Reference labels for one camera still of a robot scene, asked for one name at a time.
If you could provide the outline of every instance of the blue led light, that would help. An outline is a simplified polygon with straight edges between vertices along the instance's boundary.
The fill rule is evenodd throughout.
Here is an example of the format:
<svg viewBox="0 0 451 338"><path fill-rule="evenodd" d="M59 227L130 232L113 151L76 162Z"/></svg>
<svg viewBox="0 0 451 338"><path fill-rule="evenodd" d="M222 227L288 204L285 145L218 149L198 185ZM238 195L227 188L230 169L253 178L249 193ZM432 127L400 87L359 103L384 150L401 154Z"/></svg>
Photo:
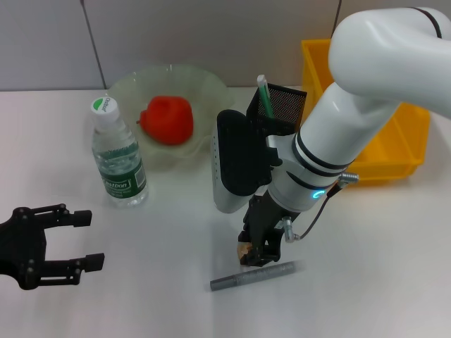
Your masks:
<svg viewBox="0 0 451 338"><path fill-rule="evenodd" d="M318 192L315 192L311 197L313 197L314 199L319 199L324 193L324 190L320 190Z"/></svg>

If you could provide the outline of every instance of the black ring band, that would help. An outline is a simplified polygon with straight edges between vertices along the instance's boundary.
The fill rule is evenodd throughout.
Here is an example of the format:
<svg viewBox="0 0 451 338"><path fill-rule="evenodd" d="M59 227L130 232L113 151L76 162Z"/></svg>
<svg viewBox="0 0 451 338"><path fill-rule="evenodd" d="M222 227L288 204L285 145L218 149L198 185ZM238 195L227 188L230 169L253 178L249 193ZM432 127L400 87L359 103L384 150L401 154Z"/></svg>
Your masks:
<svg viewBox="0 0 451 338"><path fill-rule="evenodd" d="M327 171L322 171L319 170L318 168L315 168L314 166L312 166L310 163L308 163L306 160L304 160L302 158L302 156L299 154L299 151L296 149L296 140L293 137L293 141L291 143L291 147L293 150L293 154L295 155L295 158L297 159L297 161L299 163L301 163L301 165L306 168L307 170L311 171L313 174L317 174L319 176L323 176L323 177L334 177L334 176L338 176L339 174L341 174L342 172L344 172L346 169L343 169L339 172L336 173L330 173Z"/></svg>
<svg viewBox="0 0 451 338"><path fill-rule="evenodd" d="M304 154L306 154L308 158L310 158L313 162L315 162L316 164L320 165L321 167L325 167L327 169L332 169L332 170L339 170L339 169L346 169L349 166L349 164L352 163L352 162L350 162L348 164L336 165L336 164L330 164L330 163L327 163L327 162L325 162L323 160L320 160L315 155L313 155L310 152L310 150L307 149L307 147L305 146L304 142L302 142L301 133L300 132L297 132L297 137L296 138L297 138L297 144L299 144L299 147L304 152Z"/></svg>
<svg viewBox="0 0 451 338"><path fill-rule="evenodd" d="M298 185L300 185L301 187L310 189L310 190L326 190L327 188L329 188L329 187L333 184L333 183L332 183L332 184L326 185L326 186L324 186L324 187L317 187L316 185L311 185L311 184L308 184L308 183L304 182L303 180L301 180L300 178L294 176L292 173L290 173L290 172L288 172L288 171L287 171L287 174L288 174L288 176L290 176L290 178L291 178L293 181L295 181Z"/></svg>
<svg viewBox="0 0 451 338"><path fill-rule="evenodd" d="M429 19L429 20L432 22L432 24L434 25L435 33L437 34L437 37L438 37L439 39L442 38L442 32L440 31L440 26L438 25L437 20L432 16L432 14L430 14L428 11L425 11L424 9L420 9L420 8L417 8L417 7L408 7L408 8L416 9L417 11L420 11L420 12L422 12L425 16L427 16L428 19Z"/></svg>

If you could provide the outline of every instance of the bottle label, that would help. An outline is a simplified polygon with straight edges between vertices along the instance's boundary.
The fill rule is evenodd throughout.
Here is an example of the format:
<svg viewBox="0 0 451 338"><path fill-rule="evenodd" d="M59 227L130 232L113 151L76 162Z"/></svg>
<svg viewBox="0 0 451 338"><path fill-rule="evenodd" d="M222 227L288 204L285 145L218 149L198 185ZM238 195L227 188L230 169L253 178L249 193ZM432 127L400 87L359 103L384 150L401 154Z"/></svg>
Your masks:
<svg viewBox="0 0 451 338"><path fill-rule="evenodd" d="M146 186L146 172L142 161L135 169L120 175L108 175L100 172L106 192L117 199L128 199L138 195Z"/></svg>

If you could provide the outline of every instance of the bowl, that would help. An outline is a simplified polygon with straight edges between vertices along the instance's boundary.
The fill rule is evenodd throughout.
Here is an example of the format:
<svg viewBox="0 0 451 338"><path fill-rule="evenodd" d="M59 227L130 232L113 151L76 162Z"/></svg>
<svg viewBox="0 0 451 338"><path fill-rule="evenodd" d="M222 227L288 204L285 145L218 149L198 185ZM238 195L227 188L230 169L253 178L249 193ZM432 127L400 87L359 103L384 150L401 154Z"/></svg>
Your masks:
<svg viewBox="0 0 451 338"><path fill-rule="evenodd" d="M140 144L141 156L166 153L177 158L195 155L209 138L216 116L233 105L227 86L216 75L192 65L155 65L133 72L107 91ZM137 121L154 96L181 96L190 102L194 119L192 136L181 145L168 146L152 139Z"/></svg>

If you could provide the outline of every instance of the yellow plastic box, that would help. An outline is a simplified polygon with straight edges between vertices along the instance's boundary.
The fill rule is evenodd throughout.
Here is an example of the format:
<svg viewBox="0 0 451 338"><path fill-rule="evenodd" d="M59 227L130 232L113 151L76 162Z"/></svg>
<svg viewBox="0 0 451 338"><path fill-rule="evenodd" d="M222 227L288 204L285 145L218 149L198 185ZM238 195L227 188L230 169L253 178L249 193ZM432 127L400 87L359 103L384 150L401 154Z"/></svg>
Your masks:
<svg viewBox="0 0 451 338"><path fill-rule="evenodd" d="M326 88L333 83L328 67L330 40L304 40L302 90L307 100L302 119L311 112ZM362 184L379 184L406 178L424 162L429 130L429 112L401 104L387 125L350 165Z"/></svg>

